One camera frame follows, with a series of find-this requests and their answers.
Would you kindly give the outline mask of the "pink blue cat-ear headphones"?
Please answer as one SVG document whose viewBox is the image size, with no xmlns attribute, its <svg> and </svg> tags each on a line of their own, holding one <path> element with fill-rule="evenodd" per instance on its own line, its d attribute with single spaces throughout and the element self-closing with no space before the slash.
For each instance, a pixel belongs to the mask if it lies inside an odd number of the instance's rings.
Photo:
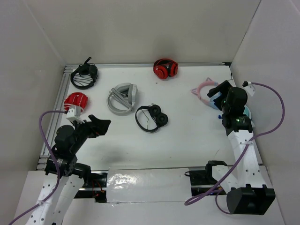
<svg viewBox="0 0 300 225">
<path fill-rule="evenodd" d="M 220 92 L 213 95 L 212 97 L 208 97 L 207 93 L 211 88 L 215 88 L 219 85 L 218 82 L 213 81 L 209 77 L 206 78 L 204 82 L 199 84 L 198 87 L 191 90 L 191 93 L 198 97 L 198 99 L 205 104 L 206 106 L 209 106 L 213 109 L 218 110 L 218 108 L 215 106 L 214 100 L 220 96 Z"/>
</svg>

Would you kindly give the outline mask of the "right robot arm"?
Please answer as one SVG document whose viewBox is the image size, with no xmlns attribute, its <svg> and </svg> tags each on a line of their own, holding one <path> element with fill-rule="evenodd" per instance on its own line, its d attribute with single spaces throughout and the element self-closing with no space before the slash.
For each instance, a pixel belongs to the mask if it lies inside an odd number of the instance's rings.
<svg viewBox="0 0 300 225">
<path fill-rule="evenodd" d="M 208 97 L 218 94 L 215 106 L 222 111 L 222 125 L 231 143 L 235 164 L 209 161 L 205 180 L 217 181 L 226 193 L 229 214 L 264 215 L 275 200 L 275 191 L 269 188 L 260 172 L 250 118 L 244 113 L 248 100 L 246 91 L 224 81 L 209 90 Z"/>
</svg>

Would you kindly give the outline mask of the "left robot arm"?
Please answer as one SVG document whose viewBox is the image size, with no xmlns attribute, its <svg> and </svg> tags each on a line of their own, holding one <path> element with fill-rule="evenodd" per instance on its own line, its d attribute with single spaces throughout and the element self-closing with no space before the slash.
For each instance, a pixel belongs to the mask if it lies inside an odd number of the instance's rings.
<svg viewBox="0 0 300 225">
<path fill-rule="evenodd" d="M 76 154 L 87 139 L 105 135 L 111 120 L 88 117 L 89 120 L 72 117 L 70 125 L 58 128 L 43 186 L 27 224 L 61 225 L 79 189 L 92 183 L 91 167 L 78 163 Z"/>
</svg>

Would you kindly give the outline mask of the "red headphones at left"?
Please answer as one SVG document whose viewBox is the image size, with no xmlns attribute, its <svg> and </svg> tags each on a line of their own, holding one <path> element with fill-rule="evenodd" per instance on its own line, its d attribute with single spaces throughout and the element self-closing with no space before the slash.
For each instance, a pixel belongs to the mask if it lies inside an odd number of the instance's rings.
<svg viewBox="0 0 300 225">
<path fill-rule="evenodd" d="M 73 105 L 79 106 L 81 112 L 84 111 L 88 103 L 88 96 L 81 92 L 73 92 L 64 100 L 64 110 L 67 112 Z"/>
</svg>

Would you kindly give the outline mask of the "red headphones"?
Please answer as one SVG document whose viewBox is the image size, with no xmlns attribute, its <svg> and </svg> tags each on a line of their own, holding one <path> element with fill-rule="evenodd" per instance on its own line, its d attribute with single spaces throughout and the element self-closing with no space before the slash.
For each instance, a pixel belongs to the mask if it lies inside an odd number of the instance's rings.
<svg viewBox="0 0 300 225">
<path fill-rule="evenodd" d="M 160 79 L 174 77 L 178 72 L 178 63 L 167 58 L 159 59 L 153 64 L 153 72 Z"/>
<path fill-rule="evenodd" d="M 73 105 L 79 106 L 81 112 L 84 111 L 88 103 L 88 96 L 81 92 L 73 92 L 64 100 L 64 110 L 67 112 Z"/>
</svg>

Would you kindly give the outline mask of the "teal headphones in bag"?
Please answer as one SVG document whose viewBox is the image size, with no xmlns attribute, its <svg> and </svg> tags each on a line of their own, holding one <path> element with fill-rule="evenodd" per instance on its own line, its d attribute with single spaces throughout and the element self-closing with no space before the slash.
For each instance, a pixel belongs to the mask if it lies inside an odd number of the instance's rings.
<svg viewBox="0 0 300 225">
<path fill-rule="evenodd" d="M 250 109 L 249 109 L 247 106 L 245 106 L 244 114 L 247 115 L 247 116 L 249 117 L 249 119 L 250 119 L 250 121 L 251 121 L 251 125 L 252 125 L 253 127 L 255 127 L 255 124 L 253 123 L 253 120 L 252 120 L 252 114 L 251 114 L 251 111 L 250 111 Z"/>
</svg>

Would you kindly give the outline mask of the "grey white headphones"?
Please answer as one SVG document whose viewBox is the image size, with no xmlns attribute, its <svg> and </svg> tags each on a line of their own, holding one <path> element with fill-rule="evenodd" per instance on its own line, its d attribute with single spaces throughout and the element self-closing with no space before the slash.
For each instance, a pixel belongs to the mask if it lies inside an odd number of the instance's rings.
<svg viewBox="0 0 300 225">
<path fill-rule="evenodd" d="M 136 84 L 132 84 L 129 82 L 121 83 L 109 91 L 108 97 L 106 99 L 107 106 L 112 113 L 118 116 L 128 115 L 134 110 L 137 94 L 138 87 Z M 116 108 L 112 104 L 111 99 L 126 107 L 126 110 Z"/>
</svg>

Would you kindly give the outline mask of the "black headphones at corner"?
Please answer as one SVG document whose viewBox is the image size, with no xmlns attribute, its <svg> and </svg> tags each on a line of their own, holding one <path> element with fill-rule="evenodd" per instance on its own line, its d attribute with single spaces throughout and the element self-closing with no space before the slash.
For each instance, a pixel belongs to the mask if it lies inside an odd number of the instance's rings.
<svg viewBox="0 0 300 225">
<path fill-rule="evenodd" d="M 95 64 L 89 63 L 89 57 L 83 64 L 80 64 L 70 75 L 71 83 L 79 90 L 86 90 L 94 86 L 99 72 Z"/>
</svg>

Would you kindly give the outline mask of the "small black headphones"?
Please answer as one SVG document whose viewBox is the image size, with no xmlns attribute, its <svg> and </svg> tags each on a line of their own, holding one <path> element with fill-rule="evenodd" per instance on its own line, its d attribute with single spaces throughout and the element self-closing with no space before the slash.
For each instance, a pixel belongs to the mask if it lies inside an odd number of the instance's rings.
<svg viewBox="0 0 300 225">
<path fill-rule="evenodd" d="M 139 120 L 138 120 L 138 117 L 137 117 L 137 113 L 140 112 L 140 111 L 143 112 L 143 110 L 147 110 L 148 113 L 149 113 L 149 115 L 150 115 L 150 117 L 151 117 L 152 120 L 155 122 L 156 127 L 155 127 L 154 129 L 148 129 L 148 127 L 145 128 L 145 127 L 143 127 L 143 126 L 140 124 L 140 122 L 139 122 Z M 152 105 L 142 105 L 142 106 L 140 106 L 140 107 L 136 110 L 136 112 L 135 112 L 135 121 L 136 121 L 138 127 L 139 127 L 141 130 L 143 130 L 144 132 L 147 132 L 147 133 L 155 133 L 155 132 L 157 132 L 161 127 L 164 127 L 164 126 L 168 123 L 169 119 L 168 119 L 168 116 L 167 116 L 165 113 L 163 113 L 163 112 L 161 111 L 161 107 L 160 107 L 160 106 L 155 105 L 155 104 L 152 104 Z"/>
</svg>

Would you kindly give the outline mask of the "red headphones at back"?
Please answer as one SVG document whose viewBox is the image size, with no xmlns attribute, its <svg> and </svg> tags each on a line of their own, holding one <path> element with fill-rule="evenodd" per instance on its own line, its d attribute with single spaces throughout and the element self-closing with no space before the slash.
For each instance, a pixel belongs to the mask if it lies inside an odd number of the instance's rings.
<svg viewBox="0 0 300 225">
<path fill-rule="evenodd" d="M 167 58 L 159 59 L 153 64 L 153 72 L 160 79 L 174 77 L 178 72 L 178 63 Z"/>
</svg>

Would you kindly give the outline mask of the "white foil-covered panel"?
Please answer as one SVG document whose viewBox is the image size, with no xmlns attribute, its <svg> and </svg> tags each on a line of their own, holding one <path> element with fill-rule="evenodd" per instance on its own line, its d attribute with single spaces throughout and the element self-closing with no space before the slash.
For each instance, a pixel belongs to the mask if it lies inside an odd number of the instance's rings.
<svg viewBox="0 0 300 225">
<path fill-rule="evenodd" d="M 187 168 L 110 170 L 106 198 L 109 203 L 183 202 L 191 197 Z"/>
</svg>

